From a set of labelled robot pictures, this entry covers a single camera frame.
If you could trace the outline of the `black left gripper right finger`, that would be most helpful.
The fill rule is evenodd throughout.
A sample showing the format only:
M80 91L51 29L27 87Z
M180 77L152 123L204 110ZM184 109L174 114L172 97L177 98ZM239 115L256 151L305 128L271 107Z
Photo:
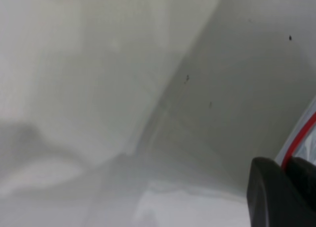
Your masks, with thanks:
M309 206L316 205L316 167L300 158L291 157L286 174Z

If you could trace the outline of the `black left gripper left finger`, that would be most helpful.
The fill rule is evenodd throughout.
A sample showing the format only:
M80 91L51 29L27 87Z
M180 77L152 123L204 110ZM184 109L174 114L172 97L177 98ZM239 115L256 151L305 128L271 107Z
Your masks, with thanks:
M282 169L271 159L251 162L247 205L252 227L314 227L316 206L309 206Z

